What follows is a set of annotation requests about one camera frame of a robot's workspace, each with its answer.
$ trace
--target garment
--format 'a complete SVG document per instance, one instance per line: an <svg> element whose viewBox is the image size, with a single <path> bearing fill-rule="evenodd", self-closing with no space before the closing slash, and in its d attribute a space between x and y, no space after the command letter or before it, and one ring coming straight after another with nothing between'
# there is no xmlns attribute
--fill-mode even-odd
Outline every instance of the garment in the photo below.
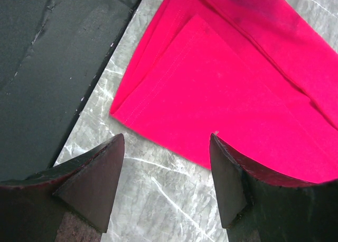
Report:
<svg viewBox="0 0 338 242"><path fill-rule="evenodd" d="M282 174L338 178L338 56L284 0L164 0L110 114L210 168L209 138Z"/></svg>

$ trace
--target red cloth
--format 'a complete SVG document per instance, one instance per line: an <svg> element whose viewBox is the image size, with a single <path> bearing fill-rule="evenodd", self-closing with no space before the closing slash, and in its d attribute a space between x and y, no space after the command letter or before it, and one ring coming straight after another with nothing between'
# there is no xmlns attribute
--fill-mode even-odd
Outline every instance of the red cloth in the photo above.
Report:
<svg viewBox="0 0 338 242"><path fill-rule="evenodd" d="M338 56L284 0L164 0L110 114L210 168L213 132L291 177L338 178Z"/></svg>

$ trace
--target gray marbled surface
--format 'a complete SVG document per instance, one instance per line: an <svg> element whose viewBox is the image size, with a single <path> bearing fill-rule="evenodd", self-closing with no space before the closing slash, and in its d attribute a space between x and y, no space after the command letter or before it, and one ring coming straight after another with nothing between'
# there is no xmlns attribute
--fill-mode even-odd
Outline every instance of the gray marbled surface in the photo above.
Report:
<svg viewBox="0 0 338 242"><path fill-rule="evenodd" d="M117 133L126 154L102 241L227 241L211 173L147 141L108 111L138 41L162 0L143 0L66 142L62 163ZM338 0L287 0L337 51Z"/></svg>

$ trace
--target folded cloth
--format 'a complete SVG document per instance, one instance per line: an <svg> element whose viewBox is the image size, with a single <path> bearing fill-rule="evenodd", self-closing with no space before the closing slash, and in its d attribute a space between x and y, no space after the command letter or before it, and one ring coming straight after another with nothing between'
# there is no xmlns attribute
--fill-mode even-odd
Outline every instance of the folded cloth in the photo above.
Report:
<svg viewBox="0 0 338 242"><path fill-rule="evenodd" d="M210 168L213 132L277 172L338 178L338 55L284 0L164 0L110 114Z"/></svg>

